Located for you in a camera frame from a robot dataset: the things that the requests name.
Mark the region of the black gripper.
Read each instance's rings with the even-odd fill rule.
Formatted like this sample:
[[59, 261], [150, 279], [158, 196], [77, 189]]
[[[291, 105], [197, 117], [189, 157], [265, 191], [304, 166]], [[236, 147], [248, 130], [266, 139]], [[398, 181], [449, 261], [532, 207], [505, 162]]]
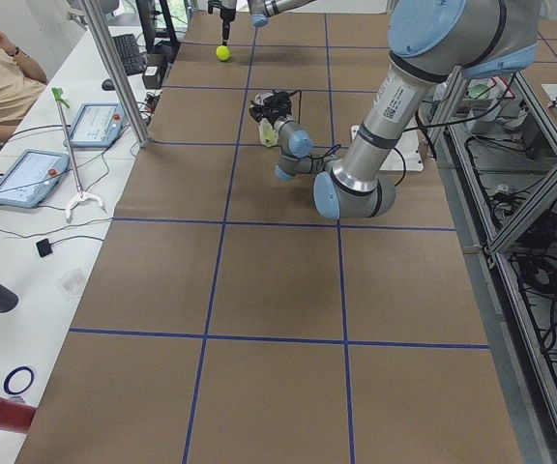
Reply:
[[249, 104], [249, 115], [256, 122], [267, 120], [272, 126], [278, 121], [292, 120], [290, 94], [258, 94]]
[[227, 46], [230, 39], [231, 23], [236, 17], [236, 0], [221, 0], [220, 1], [220, 18], [222, 21], [222, 38], [221, 45]]

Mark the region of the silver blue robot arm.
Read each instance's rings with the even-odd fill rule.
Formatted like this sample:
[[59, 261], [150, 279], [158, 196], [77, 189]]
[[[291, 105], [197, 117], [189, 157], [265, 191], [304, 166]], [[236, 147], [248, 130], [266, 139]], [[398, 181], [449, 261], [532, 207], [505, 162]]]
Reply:
[[[270, 17], [298, 9], [312, 2], [313, 0], [249, 0], [247, 4], [253, 26], [263, 27], [268, 24]], [[214, 9], [220, 11], [221, 44], [227, 45], [230, 37], [231, 23], [236, 18], [237, 1], [208, 1], [208, 13], [211, 14]]]
[[388, 75], [343, 158], [311, 156], [312, 142], [291, 114], [289, 93], [260, 94], [251, 101], [251, 117], [278, 133], [276, 175], [283, 180], [314, 175], [314, 203], [324, 218], [386, 213], [396, 190], [380, 168], [427, 92], [454, 68], [469, 79], [527, 68], [536, 57], [540, 10], [538, 1], [399, 2], [389, 26]]

